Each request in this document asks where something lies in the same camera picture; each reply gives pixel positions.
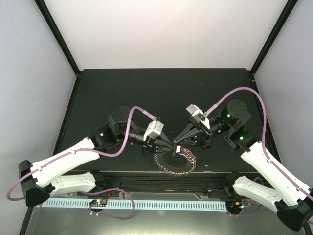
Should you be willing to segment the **metal disc with keyrings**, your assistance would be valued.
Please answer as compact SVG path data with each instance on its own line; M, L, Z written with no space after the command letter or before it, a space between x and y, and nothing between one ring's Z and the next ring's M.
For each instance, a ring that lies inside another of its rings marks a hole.
M196 168L196 157L187 148L181 147L180 154L172 152L154 154L154 162L159 169L175 177L186 176Z

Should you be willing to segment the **small silver key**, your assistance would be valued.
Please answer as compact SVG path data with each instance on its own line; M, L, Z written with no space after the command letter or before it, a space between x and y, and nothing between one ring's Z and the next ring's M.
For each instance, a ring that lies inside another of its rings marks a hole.
M181 145L174 145L174 150L173 150L173 156L175 156L176 154L180 154L181 152Z

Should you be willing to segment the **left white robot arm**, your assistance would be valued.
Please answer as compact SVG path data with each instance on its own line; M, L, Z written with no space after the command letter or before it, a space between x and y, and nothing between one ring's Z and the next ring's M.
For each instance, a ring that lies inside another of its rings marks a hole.
M105 183L100 175L66 173L100 157L121 155L128 141L140 144L143 155L172 151L173 144L163 133L163 127L157 117L138 106L119 107L102 127L69 149L38 162L20 162L20 185L26 205L33 207L51 196L75 191L102 194Z

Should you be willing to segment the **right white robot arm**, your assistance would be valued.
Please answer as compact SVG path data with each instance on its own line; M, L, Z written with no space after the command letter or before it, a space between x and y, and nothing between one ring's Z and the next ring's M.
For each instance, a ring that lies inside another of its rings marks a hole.
M208 147L211 136L225 132L224 140L240 158L257 170L271 185L266 187L246 176L232 173L222 185L225 196L236 194L251 198L271 209L289 229L299 231L313 216L313 189L288 171L245 127L251 118L240 100L230 101L216 117L208 118L198 106L187 107L190 114L186 128L174 139L175 145Z

